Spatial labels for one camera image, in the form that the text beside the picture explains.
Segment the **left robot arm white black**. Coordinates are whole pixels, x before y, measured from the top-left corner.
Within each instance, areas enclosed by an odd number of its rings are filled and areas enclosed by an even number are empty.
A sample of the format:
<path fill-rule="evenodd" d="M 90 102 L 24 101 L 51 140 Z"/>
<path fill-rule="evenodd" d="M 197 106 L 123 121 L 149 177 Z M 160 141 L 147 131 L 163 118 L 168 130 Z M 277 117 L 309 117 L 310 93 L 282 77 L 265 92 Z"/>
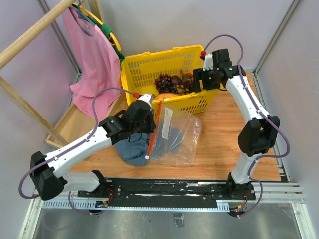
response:
<path fill-rule="evenodd" d="M 96 197 L 107 191 L 105 178 L 98 170 L 71 173 L 69 169 L 95 152 L 130 139 L 135 133 L 149 134 L 155 129 L 152 94 L 143 94 L 126 110 L 106 117 L 92 131 L 63 148 L 31 156 L 30 177 L 40 198 L 51 200 L 65 191 L 87 191 Z"/>

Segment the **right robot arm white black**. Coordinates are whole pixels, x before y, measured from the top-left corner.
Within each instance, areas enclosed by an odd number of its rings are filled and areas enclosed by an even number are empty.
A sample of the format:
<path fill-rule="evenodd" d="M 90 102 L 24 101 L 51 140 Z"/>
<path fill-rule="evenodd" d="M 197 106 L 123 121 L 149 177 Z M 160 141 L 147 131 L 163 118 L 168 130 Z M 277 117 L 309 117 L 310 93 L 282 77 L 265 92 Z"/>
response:
<path fill-rule="evenodd" d="M 232 64 L 227 49 L 212 53 L 202 51 L 200 58 L 204 64 L 193 70 L 194 91 L 210 92 L 225 88 L 235 100 L 245 123 L 237 139 L 241 150 L 237 164 L 229 173 L 226 185 L 212 189 L 212 198 L 253 200 L 252 173 L 260 156 L 274 146 L 280 120 L 263 108 L 250 87 L 244 69 Z"/>

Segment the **clear zip bag orange seal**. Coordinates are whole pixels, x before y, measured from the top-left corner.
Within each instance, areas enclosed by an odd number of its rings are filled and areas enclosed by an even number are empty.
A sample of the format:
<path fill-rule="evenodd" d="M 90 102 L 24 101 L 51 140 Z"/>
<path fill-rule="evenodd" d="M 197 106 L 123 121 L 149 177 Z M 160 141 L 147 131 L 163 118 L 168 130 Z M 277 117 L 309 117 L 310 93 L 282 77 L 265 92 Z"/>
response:
<path fill-rule="evenodd" d="M 194 165 L 201 120 L 164 101 L 160 102 L 154 120 L 156 127 L 150 135 L 145 160 L 174 166 Z"/>

